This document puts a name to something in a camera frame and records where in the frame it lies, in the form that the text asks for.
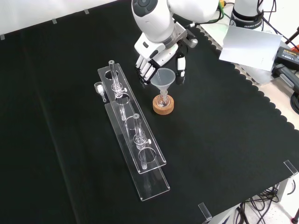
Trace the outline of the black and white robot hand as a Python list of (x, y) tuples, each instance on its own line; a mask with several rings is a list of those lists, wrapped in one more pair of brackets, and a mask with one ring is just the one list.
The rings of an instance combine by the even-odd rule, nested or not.
[(186, 60), (181, 48), (194, 48), (198, 44), (196, 36), (189, 30), (197, 26), (197, 23), (183, 27), (176, 21), (174, 25), (173, 33), (165, 42), (151, 42), (144, 33), (137, 40), (135, 50), (139, 57), (135, 63), (135, 69), (142, 83), (149, 84), (157, 70), (165, 66), (172, 58), (176, 60), (175, 75), (181, 80), (185, 78)]

